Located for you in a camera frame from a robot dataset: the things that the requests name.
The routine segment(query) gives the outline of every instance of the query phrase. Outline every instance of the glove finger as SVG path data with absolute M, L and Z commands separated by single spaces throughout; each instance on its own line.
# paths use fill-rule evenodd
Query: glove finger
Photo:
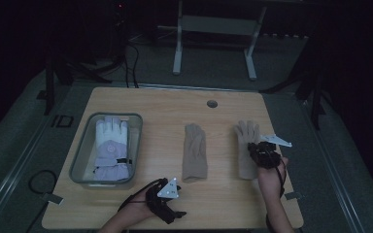
M 192 123 L 192 124 L 188 124 L 186 125 L 186 137 L 189 139 L 189 140 L 193 140 L 196 136 L 196 124 Z
M 99 147 L 104 140 L 104 120 L 96 121 L 96 146 Z
M 258 144 L 261 141 L 259 136 L 259 124 L 256 124 L 254 127 L 254 142 Z
M 207 157 L 207 142 L 205 139 L 205 132 L 202 133 L 201 144 L 199 144 L 199 156 L 206 160 Z
M 112 116 L 112 131 L 120 133 L 120 119 L 118 116 Z
M 234 125 L 234 131 L 235 131 L 235 134 L 238 137 L 242 137 L 242 130 L 241 130 L 241 127 L 239 125 Z
M 192 125 L 192 137 L 195 138 L 196 136 L 198 135 L 201 135 L 202 134 L 202 129 L 199 125 L 197 124 L 193 124 Z
M 248 126 L 248 138 L 249 138 L 249 143 L 254 143 L 254 122 L 252 120 L 247 121 L 247 126 Z
M 105 131 L 112 131 L 112 117 L 105 116 Z
M 198 157 L 199 150 L 201 148 L 201 142 L 202 142 L 202 135 L 198 135 L 192 140 L 192 143 L 189 146 L 189 151 L 192 153 L 192 156 L 194 158 Z
M 120 136 L 122 137 L 122 140 L 127 145 L 128 142 L 128 122 L 121 121 L 120 122 Z
M 249 138 L 248 138 L 247 125 L 245 125 L 245 122 L 243 120 L 240 120 L 239 126 L 241 127 L 241 130 L 242 130 L 242 137 L 243 137 L 244 142 L 248 142 Z

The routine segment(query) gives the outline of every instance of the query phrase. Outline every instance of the metal frame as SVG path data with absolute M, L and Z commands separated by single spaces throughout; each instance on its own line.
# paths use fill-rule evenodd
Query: metal frame
M 256 72 L 253 61 L 253 52 L 256 39 L 259 36 L 261 24 L 265 17 L 266 7 L 263 7 L 258 20 L 221 18 L 221 17 L 197 17 L 183 15 L 183 0 L 178 1 L 178 27 L 177 47 L 175 49 L 173 74 L 181 74 L 181 63 L 183 59 L 183 31 L 196 31 L 208 33 L 221 33 L 232 35 L 251 35 L 250 45 L 244 50 L 247 63 L 248 76 L 250 80 L 256 80 Z

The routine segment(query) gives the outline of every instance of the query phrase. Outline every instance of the wooden table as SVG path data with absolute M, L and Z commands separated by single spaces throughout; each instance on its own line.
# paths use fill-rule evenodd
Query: wooden table
M 218 102 L 216 108 L 208 100 Z M 97 112 L 137 113 L 144 125 L 135 184 L 128 190 L 91 190 L 69 178 L 69 169 L 90 115 Z M 265 206 L 259 190 L 238 177 L 237 136 L 233 125 L 253 119 L 261 134 L 274 130 L 263 98 L 258 93 L 97 87 L 87 103 L 75 139 L 59 175 L 54 194 L 61 205 L 50 203 L 42 224 L 48 229 L 100 228 L 127 196 L 159 178 L 178 178 L 180 198 L 168 203 L 186 216 L 166 224 L 152 217 L 131 229 L 238 229 L 265 226 Z M 183 183 L 185 125 L 196 123 L 206 132 L 208 179 Z M 289 176 L 286 193 L 293 192 Z M 303 224 L 296 199 L 282 198 L 294 228 Z

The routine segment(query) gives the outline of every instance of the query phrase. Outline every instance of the beige glove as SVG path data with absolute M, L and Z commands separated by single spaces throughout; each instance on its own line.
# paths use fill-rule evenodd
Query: beige glove
M 234 126 L 234 131 L 238 136 L 238 172 L 239 177 L 245 180 L 256 178 L 256 164 L 250 157 L 248 143 L 258 144 L 260 141 L 259 125 L 248 120 L 247 124 L 243 120 Z
M 183 181 L 193 183 L 208 176 L 205 132 L 197 124 L 186 125 Z

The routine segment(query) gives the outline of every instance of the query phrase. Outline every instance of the transparent container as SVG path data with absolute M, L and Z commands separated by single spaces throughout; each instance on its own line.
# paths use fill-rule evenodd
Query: transparent container
M 96 152 L 96 121 L 105 116 L 119 117 L 128 122 L 127 167 L 129 177 L 118 181 L 97 181 L 94 178 Z M 116 188 L 129 189 L 134 185 L 134 176 L 138 160 L 138 149 L 141 142 L 143 120 L 137 114 L 96 113 L 89 117 L 80 140 L 74 160 L 69 170 L 69 176 L 75 183 L 85 188 Z

